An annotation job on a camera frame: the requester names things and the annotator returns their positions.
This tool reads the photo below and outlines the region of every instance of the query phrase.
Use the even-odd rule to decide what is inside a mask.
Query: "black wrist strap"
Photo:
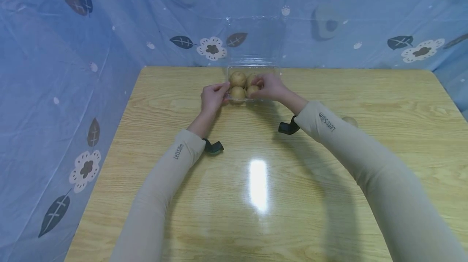
[[[208,154],[216,155],[224,150],[223,145],[219,141],[211,144],[208,139],[203,138],[203,140],[206,142],[204,152]]]
[[[284,123],[284,122],[281,122],[278,127],[278,132],[279,133],[284,133],[286,135],[293,135],[294,133],[298,132],[299,130],[299,126],[296,124],[296,122],[294,121],[294,118],[296,116],[293,116],[292,119],[291,119],[291,123],[288,124],[288,123]]]

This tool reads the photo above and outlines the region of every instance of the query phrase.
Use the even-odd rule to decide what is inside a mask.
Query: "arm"
[[[264,84],[263,96],[298,115],[299,127],[324,145],[356,180],[394,261],[467,261],[419,179],[396,155],[320,102],[307,102],[291,92],[279,79],[259,82]]]
[[[202,111],[175,137],[133,200],[126,222],[110,257],[111,262],[160,261],[166,210],[188,170],[203,152],[202,140],[212,126],[228,84],[203,89]]]

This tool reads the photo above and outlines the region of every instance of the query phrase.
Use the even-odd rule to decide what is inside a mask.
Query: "potato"
[[[256,86],[256,85],[251,85],[249,86],[249,88],[247,89],[247,97],[250,97],[250,95],[252,95],[254,92],[260,90],[260,87]]]
[[[245,77],[244,73],[242,73],[240,71],[236,71],[236,72],[233,72],[231,74],[231,76],[229,77],[229,81],[231,82],[232,87],[242,87],[242,88],[244,88],[245,83],[247,81],[247,77]]]
[[[249,77],[247,77],[247,87],[252,85],[252,80],[254,80],[256,76],[257,76],[256,73],[252,73],[249,75]]]
[[[343,117],[342,120],[345,121],[346,123],[349,123],[349,124],[353,125],[354,127],[357,127],[357,125],[358,125],[357,124],[358,122],[356,121],[356,119],[354,119],[352,117]]]
[[[234,100],[243,100],[245,99],[245,90],[242,87],[233,87],[230,95]]]

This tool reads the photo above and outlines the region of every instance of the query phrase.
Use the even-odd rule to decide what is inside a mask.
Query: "plastic container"
[[[245,74],[248,78],[250,74],[265,74],[265,73],[273,73],[277,76],[281,75],[281,68],[277,65],[273,64],[273,62],[266,61],[262,58],[238,58],[235,61],[231,61],[230,64],[227,66],[227,80],[231,77],[231,74],[240,71]],[[229,102],[233,104],[241,104],[243,102],[257,102],[262,101],[262,99],[233,99],[231,96],[228,96]]]

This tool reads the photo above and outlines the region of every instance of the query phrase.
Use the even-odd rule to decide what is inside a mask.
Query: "wooden table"
[[[66,261],[107,261],[136,191],[197,115],[215,68],[142,70]],[[428,71],[284,69],[286,86],[322,101],[400,156],[468,250],[468,125]],[[167,214],[164,261],[390,261],[348,172],[304,132],[277,133],[278,104],[222,108],[204,155]]]

